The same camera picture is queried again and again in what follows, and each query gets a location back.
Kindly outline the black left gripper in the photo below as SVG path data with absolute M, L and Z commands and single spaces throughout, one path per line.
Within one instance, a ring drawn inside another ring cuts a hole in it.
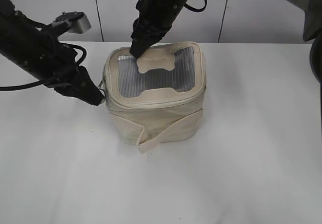
M 84 66 L 83 56 L 76 60 L 83 48 L 69 43 L 60 43 L 49 30 L 33 30 L 32 52 L 33 72 L 38 81 L 33 87 L 44 85 L 54 88 L 65 97 L 72 97 L 98 106 L 103 101 L 103 93 L 91 80 Z

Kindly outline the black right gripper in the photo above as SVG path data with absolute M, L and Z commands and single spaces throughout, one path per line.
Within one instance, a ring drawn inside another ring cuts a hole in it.
M 160 42 L 185 3 L 186 0 L 139 0 L 136 4 L 139 16 L 133 23 L 130 53 L 140 58 L 149 47 Z

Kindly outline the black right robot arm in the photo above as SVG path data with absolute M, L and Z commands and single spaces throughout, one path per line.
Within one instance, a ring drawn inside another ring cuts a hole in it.
M 140 58 L 152 45 L 160 42 L 187 0 L 139 0 L 138 18 L 133 23 L 130 53 Z

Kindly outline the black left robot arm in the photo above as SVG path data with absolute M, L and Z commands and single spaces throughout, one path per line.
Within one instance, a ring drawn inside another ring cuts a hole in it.
M 1 0 L 1 55 L 37 79 L 25 85 L 1 87 L 1 91 L 44 85 L 63 96 L 100 105 L 105 95 L 81 65 L 87 51 L 81 46 L 58 40 L 64 33 L 83 34 L 90 28 L 83 12 L 63 12 L 46 25 L 16 10 L 10 0 Z

